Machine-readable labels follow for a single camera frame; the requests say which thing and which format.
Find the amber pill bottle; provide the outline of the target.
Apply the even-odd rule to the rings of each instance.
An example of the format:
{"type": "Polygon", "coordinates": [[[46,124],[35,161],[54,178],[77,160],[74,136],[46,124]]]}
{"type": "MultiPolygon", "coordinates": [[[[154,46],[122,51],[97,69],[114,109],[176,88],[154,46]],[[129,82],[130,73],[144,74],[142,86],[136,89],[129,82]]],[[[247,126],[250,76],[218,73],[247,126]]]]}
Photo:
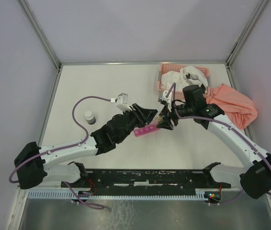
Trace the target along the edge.
{"type": "Polygon", "coordinates": [[[160,112],[159,115],[156,118],[156,122],[158,124],[164,122],[166,120],[166,115],[163,112],[160,112]]]}

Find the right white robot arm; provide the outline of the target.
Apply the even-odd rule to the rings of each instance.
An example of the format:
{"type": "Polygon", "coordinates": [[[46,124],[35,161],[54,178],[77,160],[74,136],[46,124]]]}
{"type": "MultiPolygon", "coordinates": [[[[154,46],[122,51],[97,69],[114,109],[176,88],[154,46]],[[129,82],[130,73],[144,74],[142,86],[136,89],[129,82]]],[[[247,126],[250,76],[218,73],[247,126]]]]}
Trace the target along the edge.
{"type": "Polygon", "coordinates": [[[182,119],[193,119],[217,136],[240,160],[242,167],[217,164],[202,175],[207,187],[228,183],[244,191],[253,199],[264,194],[271,196],[271,153],[255,144],[240,131],[216,104],[208,104],[198,85],[183,88],[184,101],[179,105],[175,97],[176,85],[159,95],[164,105],[157,128],[173,130],[182,119]]]}

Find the pink weekly pill organizer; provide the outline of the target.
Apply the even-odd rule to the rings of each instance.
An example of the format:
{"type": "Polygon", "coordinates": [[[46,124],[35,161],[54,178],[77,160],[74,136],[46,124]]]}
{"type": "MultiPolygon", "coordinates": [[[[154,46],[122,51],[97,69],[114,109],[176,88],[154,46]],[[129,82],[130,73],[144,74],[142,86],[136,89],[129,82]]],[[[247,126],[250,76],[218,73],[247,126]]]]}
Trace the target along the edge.
{"type": "Polygon", "coordinates": [[[148,126],[145,127],[141,127],[141,128],[136,128],[133,133],[136,137],[140,137],[155,131],[158,131],[159,128],[157,128],[156,124],[150,124],[148,126]]]}

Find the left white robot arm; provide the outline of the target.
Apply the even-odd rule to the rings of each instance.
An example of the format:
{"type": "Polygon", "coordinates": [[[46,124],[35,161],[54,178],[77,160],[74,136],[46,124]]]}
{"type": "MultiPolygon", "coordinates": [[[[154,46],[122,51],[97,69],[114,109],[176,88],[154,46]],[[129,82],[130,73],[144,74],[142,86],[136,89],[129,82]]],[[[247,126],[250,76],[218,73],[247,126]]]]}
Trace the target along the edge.
{"type": "Polygon", "coordinates": [[[52,147],[40,147],[36,142],[27,143],[14,160],[13,173],[18,178],[16,183],[23,190],[43,182],[67,182],[83,187],[88,182],[84,165],[64,163],[114,150],[135,128],[149,125],[157,113],[156,109],[145,109],[134,103],[78,142],[52,147]]]}

